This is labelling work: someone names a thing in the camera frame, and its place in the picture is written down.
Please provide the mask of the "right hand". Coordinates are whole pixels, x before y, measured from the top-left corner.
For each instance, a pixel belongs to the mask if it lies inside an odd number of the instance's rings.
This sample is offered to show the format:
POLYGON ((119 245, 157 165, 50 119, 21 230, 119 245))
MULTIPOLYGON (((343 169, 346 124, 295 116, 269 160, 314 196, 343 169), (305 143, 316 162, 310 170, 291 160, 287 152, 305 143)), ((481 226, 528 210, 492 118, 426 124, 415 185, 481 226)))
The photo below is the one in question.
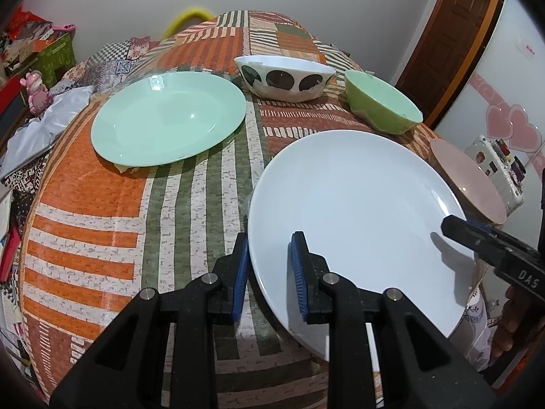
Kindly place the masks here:
POLYGON ((528 294, 512 285, 506 290, 505 297, 507 301, 502 308, 502 315, 492 338, 492 348, 490 348, 493 358, 499 358, 512 349, 514 334, 530 307, 528 294))

